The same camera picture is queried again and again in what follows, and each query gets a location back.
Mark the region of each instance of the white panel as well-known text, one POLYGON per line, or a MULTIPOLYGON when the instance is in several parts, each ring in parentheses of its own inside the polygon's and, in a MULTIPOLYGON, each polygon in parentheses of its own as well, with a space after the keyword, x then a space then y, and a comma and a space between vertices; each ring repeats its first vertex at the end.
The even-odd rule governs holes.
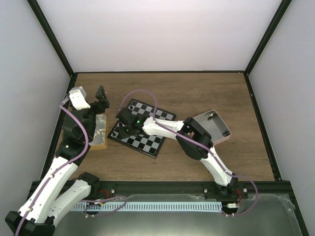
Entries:
POLYGON ((243 70, 280 0, 39 0, 75 71, 243 70))
POLYGON ((38 180, 69 76, 25 0, 0 1, 0 229, 38 180))
POLYGON ((315 235, 315 1, 292 1, 251 73, 281 174, 315 235))

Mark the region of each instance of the vent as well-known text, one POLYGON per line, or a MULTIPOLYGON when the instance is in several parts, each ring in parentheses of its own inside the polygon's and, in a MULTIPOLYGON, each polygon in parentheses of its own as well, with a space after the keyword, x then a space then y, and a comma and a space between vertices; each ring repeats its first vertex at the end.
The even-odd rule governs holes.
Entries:
MULTIPOLYGON (((108 202, 101 206, 91 206, 89 211, 113 211, 122 202, 108 202)), ((87 203, 78 203, 72 211, 83 211, 87 203)), ((119 211, 198 211, 221 212, 221 202, 128 202, 119 211)))

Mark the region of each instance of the black square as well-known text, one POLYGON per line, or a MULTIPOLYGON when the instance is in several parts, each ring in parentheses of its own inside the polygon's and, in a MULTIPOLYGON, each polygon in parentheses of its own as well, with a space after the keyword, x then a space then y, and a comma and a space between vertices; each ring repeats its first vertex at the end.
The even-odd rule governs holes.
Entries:
MULTIPOLYGON (((136 114, 136 115, 140 115, 140 112, 144 113, 145 115, 153 115, 153 110, 154 110, 154 106, 152 105, 148 105, 144 102, 141 102, 141 101, 138 101, 138 100, 135 100, 135 99, 132 99, 129 104, 127 106, 129 110, 132 111, 133 114, 136 114)), ((167 111, 164 111, 162 109, 159 109, 157 108, 157 111, 159 114, 170 114, 172 116, 168 116, 168 117, 171 117, 171 120, 174 120, 176 115, 173 114, 173 113, 170 113, 170 112, 167 112, 167 111)), ((170 120, 170 118, 166 118, 166 115, 165 117, 162 117, 161 115, 156 115, 156 118, 165 118, 167 120, 170 120)), ((116 141, 122 145, 125 145, 131 149, 134 149, 136 151, 139 151, 143 154, 146 154, 152 158, 156 158, 157 155, 158 155, 158 152, 159 150, 161 149, 162 145, 163 145, 163 141, 165 140, 164 137, 162 136, 149 136, 147 134, 140 134, 138 136, 130 136, 129 138, 127 139, 119 139, 117 137, 117 127, 121 126, 121 124, 119 123, 119 121, 116 122, 116 124, 114 125, 113 129, 111 130, 111 132, 108 134, 108 138, 113 140, 113 141, 116 141), (141 143, 141 140, 144 138, 145 140, 145 144, 144 143, 141 143), (158 146, 156 148, 153 148, 152 145, 153 144, 158 144, 158 146)))
POLYGON ((146 144, 147 144, 148 146, 151 146, 152 143, 153 143, 153 142, 152 142, 151 140, 148 140, 146 144))
POLYGON ((144 148, 144 146, 145 146, 145 144, 143 144, 143 143, 139 143, 138 148, 143 149, 143 148, 144 148))
POLYGON ((154 154, 155 152, 156 152, 157 150, 155 149, 155 148, 150 148, 150 150, 149 150, 149 153, 152 153, 152 154, 154 154))

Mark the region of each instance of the metal frame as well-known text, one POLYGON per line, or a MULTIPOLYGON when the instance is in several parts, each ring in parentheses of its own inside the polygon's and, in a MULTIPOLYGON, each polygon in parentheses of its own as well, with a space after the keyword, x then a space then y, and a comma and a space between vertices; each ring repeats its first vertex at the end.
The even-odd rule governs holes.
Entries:
MULTIPOLYGON (((59 42, 57 41, 51 27, 49 26, 48 21, 46 20, 42 10, 40 9, 40 6, 37 2, 37 0, 27 0, 30 7, 32 8, 35 16, 37 17, 39 23, 41 24, 43 30, 45 31, 48 39, 50 40, 52 46, 54 47, 57 55, 59 56, 62 64, 64 65, 66 71, 68 72, 70 76, 69 85, 67 88, 68 91, 74 87, 78 73, 74 73, 72 70, 59 42)), ((300 208, 298 206, 298 203, 295 199, 294 192, 292 190, 291 184, 289 181, 282 180, 281 173, 279 171, 279 168, 277 166, 277 162, 268 138, 268 134, 266 132, 266 128, 263 123, 263 119, 261 117, 259 107, 254 95, 254 92, 252 90, 252 86, 249 79, 249 74, 251 73, 252 69, 254 68, 255 64, 257 63, 260 55, 262 54, 264 48, 266 47, 269 39, 271 38, 273 32, 275 31, 277 25, 279 24, 282 16, 285 14, 285 11, 289 7, 292 0, 282 0, 281 4, 278 7, 277 12, 275 13, 272 21, 270 22, 263 38, 261 39, 255 53, 253 54, 247 68, 245 71, 131 71, 131 72, 103 72, 103 73, 243 73, 245 77, 246 84, 248 86, 249 94, 251 96, 253 108, 257 117, 257 121, 259 124, 259 128, 262 134, 262 138, 264 140, 264 144, 267 150, 267 154, 270 160, 270 165, 275 177, 276 181, 255 181, 255 184, 258 187, 258 190, 260 193, 270 193, 270 194, 288 194, 290 197, 291 202, 295 205, 295 215, 297 217, 297 220, 299 222, 299 226, 301 229, 301 232, 304 236, 308 236, 308 231, 306 228, 306 225, 304 223, 300 208)), ((47 173, 49 166, 52 162, 52 159, 54 157, 55 149, 57 147, 57 142, 59 139, 59 135, 61 133, 61 127, 63 123, 64 113, 60 113, 56 129, 49 147, 49 151, 47 154, 46 162, 42 171, 41 179, 45 176, 47 173)), ((34 190, 38 187, 40 181, 33 182, 29 196, 34 192, 34 190)), ((247 190, 248 193, 254 193, 254 188, 251 185, 250 182, 239 182, 240 184, 243 184, 247 190)), ((67 181, 67 183, 64 185, 61 193, 66 191, 71 185, 73 184, 73 181, 67 181)), ((130 181, 101 181, 101 187, 105 189, 113 189, 114 193, 111 193, 111 195, 114 194, 122 194, 122 195, 132 195, 132 194, 192 194, 192 195, 204 195, 204 189, 207 188, 209 191, 208 193, 211 193, 212 190, 215 192, 216 184, 214 182, 186 182, 186 181, 180 181, 180 182, 130 182, 130 181)))

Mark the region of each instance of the wooden tabletop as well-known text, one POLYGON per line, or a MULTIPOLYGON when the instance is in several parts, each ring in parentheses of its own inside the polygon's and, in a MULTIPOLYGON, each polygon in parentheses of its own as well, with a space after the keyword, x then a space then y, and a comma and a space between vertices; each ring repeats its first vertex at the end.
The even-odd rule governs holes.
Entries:
MULTIPOLYGON (((109 130, 127 93, 147 89, 157 97, 158 107, 177 115, 176 120, 216 110, 232 132, 229 140, 216 145, 225 165, 235 174, 253 180, 274 180, 268 156, 242 73, 87 73, 79 74, 93 102, 99 85, 107 91, 109 130)), ((135 98, 154 104, 146 93, 135 98)), ((157 159, 108 140, 105 150, 90 151, 72 176, 89 172, 101 180, 213 181, 203 164, 185 155, 177 141, 166 139, 157 159)))

